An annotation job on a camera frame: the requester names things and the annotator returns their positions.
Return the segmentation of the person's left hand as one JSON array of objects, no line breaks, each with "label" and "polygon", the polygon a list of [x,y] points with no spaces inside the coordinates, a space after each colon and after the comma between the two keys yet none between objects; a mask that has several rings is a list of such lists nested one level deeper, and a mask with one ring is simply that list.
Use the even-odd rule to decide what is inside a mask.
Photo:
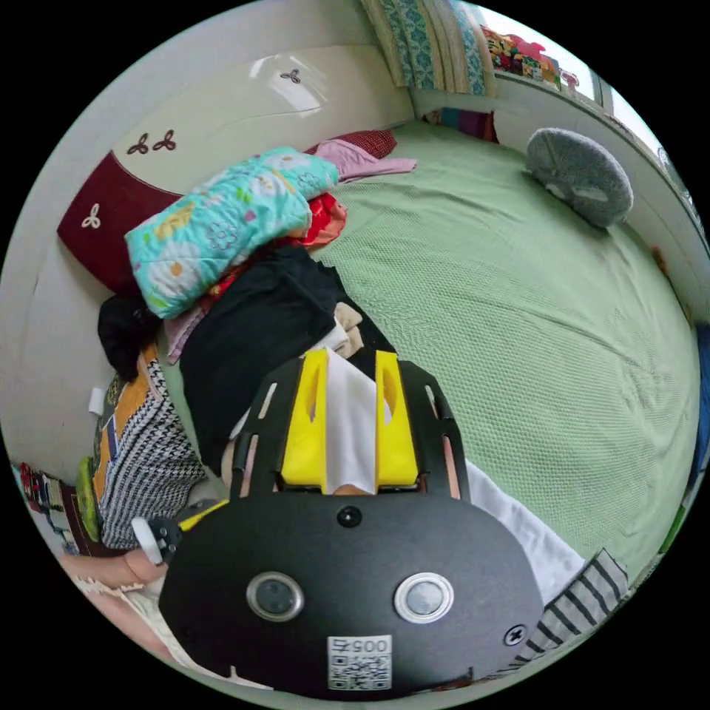
[{"label": "person's left hand", "polygon": [[148,585],[166,574],[167,565],[165,563],[155,564],[142,550],[128,552],[123,558],[124,566],[127,570],[126,584]]}]

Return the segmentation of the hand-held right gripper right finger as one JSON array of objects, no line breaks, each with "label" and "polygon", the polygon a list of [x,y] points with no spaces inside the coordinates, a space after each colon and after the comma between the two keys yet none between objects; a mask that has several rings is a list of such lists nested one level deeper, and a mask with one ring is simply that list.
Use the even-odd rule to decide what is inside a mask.
[{"label": "hand-held right gripper right finger", "polygon": [[418,464],[397,355],[377,351],[375,374],[376,488],[409,488],[418,479]]}]

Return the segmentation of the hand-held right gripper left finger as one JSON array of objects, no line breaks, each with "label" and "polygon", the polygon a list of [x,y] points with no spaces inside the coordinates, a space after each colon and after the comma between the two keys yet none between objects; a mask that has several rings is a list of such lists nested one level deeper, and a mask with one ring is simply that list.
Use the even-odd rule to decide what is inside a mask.
[{"label": "hand-held right gripper left finger", "polygon": [[287,486],[325,492],[328,351],[309,351],[300,363],[281,476]]}]

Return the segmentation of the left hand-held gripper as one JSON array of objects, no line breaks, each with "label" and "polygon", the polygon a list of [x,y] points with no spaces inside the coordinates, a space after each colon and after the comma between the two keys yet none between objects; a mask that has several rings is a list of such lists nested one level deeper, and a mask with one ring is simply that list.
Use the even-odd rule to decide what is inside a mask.
[{"label": "left hand-held gripper", "polygon": [[163,564],[169,564],[183,538],[183,530],[191,530],[206,516],[217,512],[228,504],[228,500],[202,500],[184,508],[178,515],[178,523],[173,519],[156,518],[148,522],[149,529],[158,546]]}]

